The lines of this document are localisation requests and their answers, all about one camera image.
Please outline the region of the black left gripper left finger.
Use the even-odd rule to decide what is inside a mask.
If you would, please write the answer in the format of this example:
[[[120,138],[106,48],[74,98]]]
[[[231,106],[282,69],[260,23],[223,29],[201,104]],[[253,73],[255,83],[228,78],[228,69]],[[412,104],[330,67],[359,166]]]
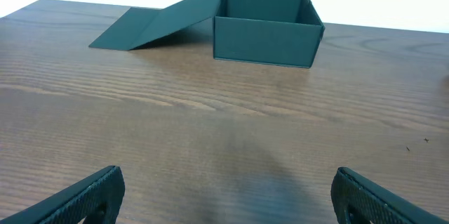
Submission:
[[[115,223],[125,194],[118,166],[107,166],[1,224]]]

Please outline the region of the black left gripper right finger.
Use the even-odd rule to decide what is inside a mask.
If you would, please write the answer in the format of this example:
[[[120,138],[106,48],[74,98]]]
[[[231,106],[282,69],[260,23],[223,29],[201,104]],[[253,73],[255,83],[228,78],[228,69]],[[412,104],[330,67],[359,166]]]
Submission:
[[[339,224],[448,224],[347,167],[337,169],[330,196]]]

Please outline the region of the dark green gift box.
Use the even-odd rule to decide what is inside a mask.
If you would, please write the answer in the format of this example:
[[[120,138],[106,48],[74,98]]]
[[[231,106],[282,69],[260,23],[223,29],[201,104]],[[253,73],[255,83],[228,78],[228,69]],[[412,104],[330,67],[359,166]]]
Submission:
[[[182,0],[131,7],[90,46],[136,50],[207,19],[215,59],[302,68],[313,65],[326,29],[311,0]]]

